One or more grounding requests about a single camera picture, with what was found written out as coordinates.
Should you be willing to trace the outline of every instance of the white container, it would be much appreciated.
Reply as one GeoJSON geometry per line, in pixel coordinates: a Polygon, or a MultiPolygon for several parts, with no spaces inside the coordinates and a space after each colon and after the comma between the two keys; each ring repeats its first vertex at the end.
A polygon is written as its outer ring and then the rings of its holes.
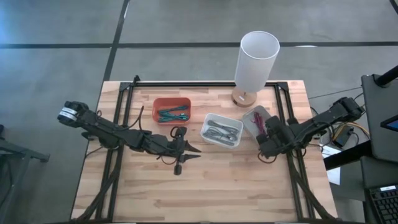
{"type": "Polygon", "coordinates": [[[238,121],[238,120],[227,118],[227,117],[224,117],[224,116],[221,116],[221,115],[209,113],[209,114],[206,115],[205,121],[203,122],[203,126],[201,128],[200,135],[208,143],[212,143],[212,144],[216,144],[216,145],[219,145],[219,146],[227,147],[229,149],[233,149],[236,146],[238,146],[239,143],[241,142],[242,132],[243,132],[243,123],[242,123],[242,121],[238,121]],[[211,126],[209,126],[207,124],[207,122],[209,120],[213,120],[214,122],[216,122],[218,124],[221,124],[223,126],[229,126],[229,127],[233,127],[233,128],[236,128],[236,129],[239,130],[239,133],[237,135],[238,139],[235,142],[233,142],[234,143],[233,146],[229,146],[227,144],[223,144],[222,142],[216,141],[214,139],[207,138],[206,136],[203,135],[203,133],[205,131],[207,131],[208,128],[211,127],[211,126]]]}
{"type": "Polygon", "coordinates": [[[261,105],[256,106],[255,108],[253,108],[253,110],[251,110],[243,115],[242,122],[243,122],[244,127],[247,129],[247,131],[249,131],[251,136],[253,136],[253,138],[256,139],[256,137],[258,135],[260,135],[260,131],[259,131],[257,125],[253,122],[254,121],[254,112],[257,112],[260,114],[260,116],[262,116],[263,122],[265,122],[266,120],[271,118],[271,115],[261,105]]]}
{"type": "Polygon", "coordinates": [[[278,39],[270,33],[253,31],[246,34],[239,48],[235,71],[236,86],[248,93],[262,90],[279,49],[278,39]]]}

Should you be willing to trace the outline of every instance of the wooden tabletop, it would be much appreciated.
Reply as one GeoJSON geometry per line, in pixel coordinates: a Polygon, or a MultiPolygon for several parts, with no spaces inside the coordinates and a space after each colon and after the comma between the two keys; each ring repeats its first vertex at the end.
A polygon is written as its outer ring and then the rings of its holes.
{"type": "MultiPolygon", "coordinates": [[[[287,81],[294,114],[301,123],[312,117],[301,80],[287,81]]],[[[120,82],[104,82],[98,109],[113,120],[120,82]]],[[[183,164],[182,174],[173,175],[174,166],[163,164],[156,156],[124,149],[114,222],[273,222],[296,221],[287,159],[278,156],[272,164],[257,159],[258,145],[247,131],[240,145],[227,149],[202,140],[201,127],[206,114],[215,113],[241,119],[251,108],[262,105],[271,115],[278,115],[273,87],[257,93],[250,108],[239,108],[231,101],[231,87],[142,87],[135,88],[129,116],[131,124],[145,106],[142,128],[169,139],[172,126],[159,126],[151,116],[152,104],[160,97],[188,97],[192,117],[186,138],[202,151],[201,157],[183,164]]],[[[125,99],[122,103],[123,119],[125,99]]],[[[99,147],[90,143],[88,152],[99,147]]],[[[106,150],[90,155],[84,163],[72,218],[81,215],[98,193],[103,175],[106,150]]],[[[304,157],[310,188],[329,213],[336,216],[322,154],[308,147],[304,157]]],[[[303,209],[305,200],[300,194],[303,209]]],[[[105,200],[104,215],[109,198],[105,200]]]]}

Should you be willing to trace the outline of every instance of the gray floor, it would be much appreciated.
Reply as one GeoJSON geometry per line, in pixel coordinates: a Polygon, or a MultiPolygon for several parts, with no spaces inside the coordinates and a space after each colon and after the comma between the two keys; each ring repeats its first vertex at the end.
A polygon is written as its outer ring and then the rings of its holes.
{"type": "MultiPolygon", "coordinates": [[[[1,1],[0,44],[111,43],[122,3],[1,1]]],[[[131,0],[121,42],[237,42],[251,30],[269,31],[281,42],[398,41],[396,24],[398,15],[388,0],[131,0]]],[[[56,116],[65,100],[96,107],[109,52],[0,49],[4,135],[51,154],[47,164],[31,163],[10,223],[69,219],[87,142],[80,130],[59,124],[56,116]]],[[[386,72],[397,55],[398,47],[283,47],[270,79],[305,80],[313,97],[360,86],[361,75],[386,72]]],[[[237,56],[237,48],[119,49],[110,79],[232,80],[237,56]]],[[[360,92],[310,103],[323,111],[339,97],[360,92]]],[[[359,123],[367,127],[366,117],[359,123]]],[[[339,187],[333,186],[333,193],[339,216],[360,222],[360,202],[342,198],[339,187]]]]}

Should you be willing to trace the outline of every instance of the white paper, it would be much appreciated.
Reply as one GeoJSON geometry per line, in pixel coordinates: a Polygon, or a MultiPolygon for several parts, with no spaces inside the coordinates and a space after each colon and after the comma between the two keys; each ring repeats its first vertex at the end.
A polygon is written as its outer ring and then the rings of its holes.
{"type": "MultiPolygon", "coordinates": [[[[332,147],[329,146],[324,146],[322,156],[323,158],[326,158],[339,152],[340,151],[337,149],[333,149],[332,147]]],[[[327,172],[328,172],[329,182],[331,182],[332,184],[340,185],[340,167],[328,170],[327,172]]]]}

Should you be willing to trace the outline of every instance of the white lamp shade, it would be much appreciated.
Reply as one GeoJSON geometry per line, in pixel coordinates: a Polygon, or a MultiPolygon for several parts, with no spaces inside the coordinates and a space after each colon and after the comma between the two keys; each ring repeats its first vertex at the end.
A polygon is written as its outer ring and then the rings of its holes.
{"type": "Polygon", "coordinates": [[[245,92],[255,93],[264,88],[276,56],[279,41],[272,34],[253,31],[241,40],[235,84],[245,92]]]}

